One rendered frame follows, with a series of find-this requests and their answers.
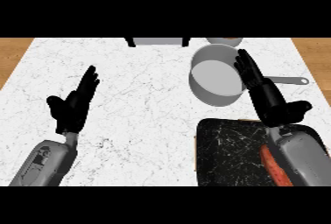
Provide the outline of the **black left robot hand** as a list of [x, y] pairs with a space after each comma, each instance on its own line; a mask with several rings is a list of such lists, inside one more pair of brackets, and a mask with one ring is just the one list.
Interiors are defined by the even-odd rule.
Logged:
[[57, 133], [79, 133], [86, 124], [89, 115], [89, 104], [93, 99], [99, 85], [99, 75], [96, 67], [91, 66], [85, 72], [83, 78], [62, 100], [58, 96], [51, 95], [46, 98], [46, 104], [51, 109], [51, 115], [57, 119]]

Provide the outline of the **grey appliance with black legs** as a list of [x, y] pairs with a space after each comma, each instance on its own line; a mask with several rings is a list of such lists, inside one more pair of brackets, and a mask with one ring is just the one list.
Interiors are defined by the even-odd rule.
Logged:
[[190, 45], [190, 38], [126, 38], [129, 47], [172, 45], [187, 47]]

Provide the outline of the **grey round bowl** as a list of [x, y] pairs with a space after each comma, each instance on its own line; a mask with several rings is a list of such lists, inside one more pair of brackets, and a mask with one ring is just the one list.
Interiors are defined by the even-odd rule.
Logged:
[[232, 47], [237, 47], [241, 42], [243, 42], [243, 38], [207, 38], [209, 42], [212, 44], [224, 44]]

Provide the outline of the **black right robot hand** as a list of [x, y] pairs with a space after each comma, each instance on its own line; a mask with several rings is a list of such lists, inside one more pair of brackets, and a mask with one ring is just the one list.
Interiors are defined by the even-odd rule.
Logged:
[[256, 114], [269, 128], [305, 120], [306, 112], [312, 109], [309, 101], [287, 102], [274, 81], [263, 76], [250, 53], [238, 50], [234, 67], [240, 73], [243, 84], [249, 89]]

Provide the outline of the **orange sweet potato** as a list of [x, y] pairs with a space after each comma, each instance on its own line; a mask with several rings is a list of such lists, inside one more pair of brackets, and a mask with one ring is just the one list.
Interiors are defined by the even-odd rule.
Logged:
[[280, 167], [278, 163], [275, 162], [275, 158], [269, 151], [268, 146], [263, 144], [260, 148], [260, 157], [263, 167], [272, 177], [272, 180], [278, 186], [293, 186], [293, 182], [287, 177], [284, 169]]

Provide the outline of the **black marbled tray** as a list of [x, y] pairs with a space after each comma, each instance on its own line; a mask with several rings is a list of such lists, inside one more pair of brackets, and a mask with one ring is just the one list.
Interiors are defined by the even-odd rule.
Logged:
[[[262, 122], [206, 118], [197, 126], [197, 179], [200, 186], [274, 186], [260, 148], [268, 146], [268, 127]], [[300, 124], [280, 127], [280, 133], [303, 131], [320, 142], [317, 131]]]

